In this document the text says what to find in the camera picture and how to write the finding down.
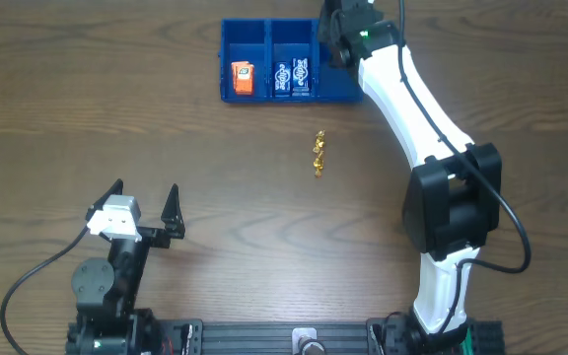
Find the wood grain surface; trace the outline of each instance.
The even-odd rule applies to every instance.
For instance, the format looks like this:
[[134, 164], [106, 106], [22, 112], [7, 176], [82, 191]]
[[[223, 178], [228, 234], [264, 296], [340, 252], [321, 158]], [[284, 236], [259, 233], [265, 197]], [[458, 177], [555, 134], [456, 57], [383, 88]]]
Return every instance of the wood grain surface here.
[[[395, 17], [395, 4], [377, 1]], [[229, 106], [220, 20], [314, 17], [320, 0], [0, 0], [0, 303], [66, 246], [116, 178], [159, 225], [180, 188], [184, 241], [151, 250], [138, 307], [208, 320], [365, 320], [406, 310], [419, 255], [400, 223], [408, 165], [373, 103]], [[407, 1], [423, 80], [503, 157], [530, 231], [524, 274], [474, 268], [466, 307], [502, 320], [509, 353], [568, 352], [568, 0]], [[314, 135], [325, 171], [314, 178]], [[8, 311], [32, 354], [63, 352], [86, 238]], [[483, 259], [515, 265], [502, 217]], [[0, 354], [12, 354], [0, 329]]]

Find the blue tray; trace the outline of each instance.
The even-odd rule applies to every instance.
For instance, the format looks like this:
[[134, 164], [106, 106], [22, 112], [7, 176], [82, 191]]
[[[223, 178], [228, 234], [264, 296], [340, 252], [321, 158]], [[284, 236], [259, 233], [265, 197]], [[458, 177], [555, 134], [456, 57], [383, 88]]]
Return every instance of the blue tray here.
[[[348, 72], [330, 68], [330, 51], [317, 41], [317, 19], [224, 19], [221, 23], [221, 100], [226, 103], [358, 103], [361, 88]], [[311, 95], [275, 97], [275, 62], [309, 58]], [[254, 65], [253, 96], [237, 96], [232, 62]]]

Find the black cable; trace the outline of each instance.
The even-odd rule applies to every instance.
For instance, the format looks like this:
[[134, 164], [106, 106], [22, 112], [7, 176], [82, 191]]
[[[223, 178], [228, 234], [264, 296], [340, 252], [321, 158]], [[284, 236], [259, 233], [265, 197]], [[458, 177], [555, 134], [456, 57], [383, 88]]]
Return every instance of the black cable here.
[[39, 265], [37, 265], [35, 268], [33, 268], [32, 270], [26, 272], [25, 275], [21, 276], [21, 278], [19, 280], [17, 280], [17, 282], [15, 282], [12, 287], [10, 288], [10, 290], [8, 290], [8, 293], [6, 294], [6, 296], [4, 297], [4, 300], [1, 302], [1, 310], [0, 310], [0, 322], [1, 322], [1, 329], [4, 331], [4, 335], [6, 335], [6, 339], [8, 339], [8, 342], [10, 343], [10, 345], [12, 345], [12, 347], [21, 355], [28, 355], [27, 352], [24, 351], [24, 349], [21, 348], [21, 346], [19, 346], [19, 344], [17, 343], [17, 341], [15, 341], [15, 338], [12, 336], [12, 334], [10, 333], [10, 329], [8, 329], [8, 324], [6, 322], [6, 308], [8, 307], [8, 302], [10, 302], [10, 298], [12, 297], [12, 294], [15, 293], [15, 291], [17, 291], [17, 289], [19, 288], [19, 286], [21, 286], [21, 284], [23, 284], [24, 282], [26, 282], [26, 280], [28, 280], [32, 275], [36, 274], [37, 272], [39, 272], [41, 269], [43, 269], [44, 267], [48, 266], [50, 263], [52, 263], [53, 261], [57, 260], [60, 256], [66, 254], [69, 250], [73, 249], [78, 242], [80, 242], [80, 240], [83, 239], [83, 237], [85, 237], [85, 235], [87, 234], [87, 231], [89, 229], [87, 228], [87, 226], [85, 226], [85, 228], [83, 228], [82, 231], [80, 231], [80, 234], [78, 235], [78, 237], [76, 237], [76, 239], [69, 245], [67, 246], [65, 249], [61, 250], [59, 253], [57, 253], [55, 256], [49, 258], [48, 260], [40, 263]]
[[511, 274], [521, 273], [525, 271], [528, 268], [528, 266], [530, 266], [530, 262], [532, 260], [532, 247], [530, 246], [530, 239], [528, 238], [528, 233], [526, 232], [523, 223], [521, 223], [521, 220], [519, 220], [519, 217], [516, 215], [512, 207], [510, 207], [510, 205], [505, 200], [505, 198], [503, 198], [501, 194], [497, 192], [497, 190], [492, 186], [490, 181], [488, 181], [488, 179], [449, 141], [449, 139], [446, 137], [444, 132], [442, 132], [440, 127], [438, 127], [437, 124], [435, 124], [435, 121], [433, 121], [433, 118], [431, 118], [431, 115], [426, 110], [424, 105], [420, 102], [417, 95], [413, 91], [413, 88], [411, 88], [409, 80], [406, 77], [406, 73], [404, 72], [404, 66], [402, 64], [402, 48], [404, 47], [404, 12], [405, 12], [404, 0], [398, 0], [398, 4], [399, 4], [399, 15], [400, 15], [400, 29], [399, 29], [399, 40], [398, 40], [398, 68], [400, 70], [400, 80], [402, 81], [402, 83], [404, 83], [404, 87], [409, 92], [409, 95], [411, 96], [415, 104], [418, 106], [418, 108], [420, 108], [420, 111], [424, 115], [424, 118], [426, 118], [427, 122], [429, 122], [429, 124], [431, 125], [431, 128], [433, 128], [435, 133], [437, 133], [437, 135], [440, 137], [440, 141], [446, 144], [447, 147], [449, 147], [451, 152], [453, 152], [455, 157], [463, 164], [463, 166], [472, 174], [473, 177], [477, 179], [477, 181], [481, 184], [481, 186], [485, 188], [488, 191], [488, 193], [492, 195], [494, 199], [497, 200], [497, 202], [499, 202], [501, 207], [503, 207], [503, 210], [510, 217], [512, 223], [514, 224], [514, 227], [516, 227], [517, 231], [519, 232], [519, 236], [521, 237], [521, 243], [523, 244], [523, 250], [525, 254], [523, 264], [521, 264], [521, 266], [519, 267], [505, 267], [491, 262], [477, 260], [474, 258], [467, 258], [458, 262], [457, 264], [458, 282], [455, 290], [455, 297], [453, 298], [453, 304], [451, 305], [449, 314], [444, 320], [442, 327], [438, 331], [438, 334], [442, 334], [444, 333], [444, 330], [446, 330], [446, 327], [449, 325], [451, 318], [455, 315], [455, 310], [458, 306], [458, 302], [460, 301], [460, 292], [462, 290], [462, 267], [465, 264], [471, 263], [473, 265], [479, 265], [495, 271], [511, 273]]

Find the wooden table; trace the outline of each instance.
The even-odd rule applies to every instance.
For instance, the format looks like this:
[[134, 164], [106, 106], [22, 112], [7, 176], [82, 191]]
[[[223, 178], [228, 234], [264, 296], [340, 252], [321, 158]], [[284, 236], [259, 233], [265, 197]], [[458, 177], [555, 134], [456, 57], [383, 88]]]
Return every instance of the wooden table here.
[[[395, 18], [395, 4], [378, 1]], [[138, 307], [161, 318], [365, 320], [406, 310], [419, 256], [400, 223], [408, 165], [359, 106], [220, 101], [220, 20], [313, 17], [320, 0], [0, 0], [0, 303], [66, 246], [116, 178], [160, 226], [180, 187], [187, 237], [151, 250]], [[532, 238], [522, 275], [475, 268], [467, 310], [502, 320], [510, 353], [568, 352], [568, 1], [407, 1], [407, 38], [447, 114], [503, 157]], [[314, 135], [325, 129], [315, 179]], [[8, 310], [32, 354], [62, 353], [86, 238]], [[516, 265], [502, 215], [483, 259]], [[0, 329], [0, 354], [12, 349]]]

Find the blue snack wrapper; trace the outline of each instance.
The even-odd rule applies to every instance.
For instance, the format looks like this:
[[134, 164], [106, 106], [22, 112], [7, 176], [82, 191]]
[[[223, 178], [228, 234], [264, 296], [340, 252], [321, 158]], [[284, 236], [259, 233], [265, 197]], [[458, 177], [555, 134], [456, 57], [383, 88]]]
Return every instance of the blue snack wrapper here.
[[291, 95], [291, 64], [287, 62], [275, 63], [275, 96], [284, 97]]
[[293, 58], [293, 96], [310, 96], [308, 58]]

